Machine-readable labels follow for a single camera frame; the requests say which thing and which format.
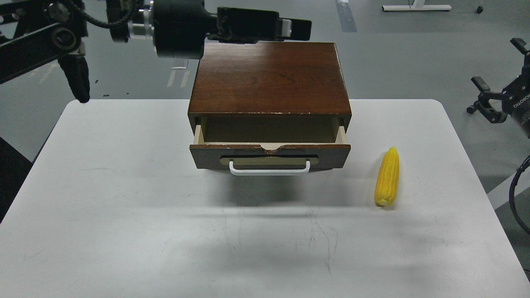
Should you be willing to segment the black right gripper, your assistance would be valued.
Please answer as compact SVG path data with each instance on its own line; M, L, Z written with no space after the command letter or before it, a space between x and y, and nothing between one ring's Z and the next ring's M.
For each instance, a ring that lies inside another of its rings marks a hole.
M490 87L480 76L473 76L471 81L479 90L475 103L466 108L466 112L473 114L479 111L489 123L501 124L506 121L508 115L521 128L524 135L530 137L530 50L526 48L527 43L522 38L511 38L510 43L524 56L522 76L518 76L502 93L492 92ZM491 100L502 101L502 111L498 111L490 104Z

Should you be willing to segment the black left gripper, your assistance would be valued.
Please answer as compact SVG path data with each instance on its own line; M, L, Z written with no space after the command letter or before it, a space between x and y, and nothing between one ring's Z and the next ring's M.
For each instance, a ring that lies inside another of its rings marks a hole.
M309 41L312 21L281 17L276 11L219 7L217 14L203 0L154 0L153 42L158 57L201 59L205 39L221 43Z

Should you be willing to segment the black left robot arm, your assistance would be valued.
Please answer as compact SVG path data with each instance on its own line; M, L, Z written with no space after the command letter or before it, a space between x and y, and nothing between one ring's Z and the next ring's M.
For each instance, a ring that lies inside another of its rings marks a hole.
M255 44L308 41L312 22L283 18L276 11L219 7L203 0L108 0L107 21L89 15L81 0L13 0L1 5L1 24L15 23L1 36L1 83L57 61L76 100L90 100L89 68L83 38L87 24L108 29L112 40L151 40L160 57L201 59L205 40Z

